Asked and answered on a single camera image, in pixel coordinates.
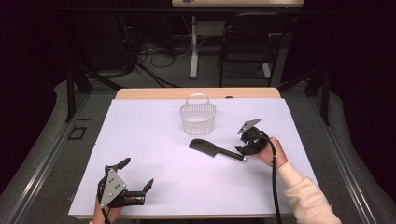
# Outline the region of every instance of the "wooden desk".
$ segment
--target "wooden desk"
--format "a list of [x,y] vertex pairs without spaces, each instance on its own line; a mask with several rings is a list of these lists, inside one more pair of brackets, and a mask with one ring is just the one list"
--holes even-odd
[[[181,127],[179,109],[191,93],[201,92],[217,107],[215,129],[190,135]],[[188,148],[194,138],[236,151],[243,122],[261,118],[256,127],[282,141],[300,172],[318,183],[286,102],[275,88],[124,89],[113,100],[69,211],[92,218],[97,182],[105,165],[125,158],[118,172],[128,190],[141,190],[154,178],[143,206],[124,207],[120,218],[273,217],[272,169],[257,158],[247,162],[214,158]],[[291,214],[277,180],[281,214]]]
[[[241,7],[241,11],[251,10],[252,7],[302,7],[304,0],[194,0],[190,3],[185,3],[182,0],[172,0],[172,6],[174,7]],[[224,22],[204,21],[202,24],[196,20],[195,16],[192,16],[191,23],[191,38],[192,38],[192,55],[191,55],[191,67],[190,67],[190,78],[197,78],[198,69],[198,48],[197,48],[197,36],[202,35],[222,35]],[[263,72],[266,77],[266,73],[269,72],[268,64],[263,67]]]

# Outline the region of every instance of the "person's right hand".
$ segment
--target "person's right hand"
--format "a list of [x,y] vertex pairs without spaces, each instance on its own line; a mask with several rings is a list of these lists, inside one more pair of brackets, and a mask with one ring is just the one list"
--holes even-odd
[[[283,147],[280,145],[280,142],[276,138],[270,137],[270,141],[274,144],[274,147],[276,149],[276,168],[279,168],[283,164],[288,162],[288,158],[283,151]],[[268,143],[262,151],[254,154],[253,156],[260,158],[263,162],[265,162],[265,164],[271,167],[273,166],[272,161],[274,158],[274,154],[271,149],[271,144]]]

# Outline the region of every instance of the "basket handle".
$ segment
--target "basket handle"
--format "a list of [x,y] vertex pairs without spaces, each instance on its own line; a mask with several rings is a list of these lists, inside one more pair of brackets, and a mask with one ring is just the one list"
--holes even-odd
[[195,96],[204,96],[204,97],[206,98],[206,104],[209,104],[209,97],[207,97],[207,95],[205,95],[205,94],[203,94],[203,93],[193,93],[193,94],[191,94],[191,95],[189,96],[189,98],[187,98],[187,100],[186,100],[186,105],[191,105],[191,104],[189,103],[189,100],[190,100],[192,97],[195,97]]

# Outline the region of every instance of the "knife handle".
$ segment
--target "knife handle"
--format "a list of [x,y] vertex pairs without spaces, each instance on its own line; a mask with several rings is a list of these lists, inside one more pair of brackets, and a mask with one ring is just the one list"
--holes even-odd
[[229,150],[226,150],[226,149],[223,149],[221,147],[218,147],[218,149],[219,149],[219,153],[221,153],[223,155],[232,157],[232,158],[237,159],[239,161],[246,161],[246,157],[245,156],[233,153],[233,152],[231,152]]

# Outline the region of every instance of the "chair backrest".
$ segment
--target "chair backrest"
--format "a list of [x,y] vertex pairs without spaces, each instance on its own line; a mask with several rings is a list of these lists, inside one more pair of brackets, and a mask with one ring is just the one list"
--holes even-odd
[[280,13],[241,12],[231,16],[224,26],[226,33],[285,34],[290,28],[290,18]]

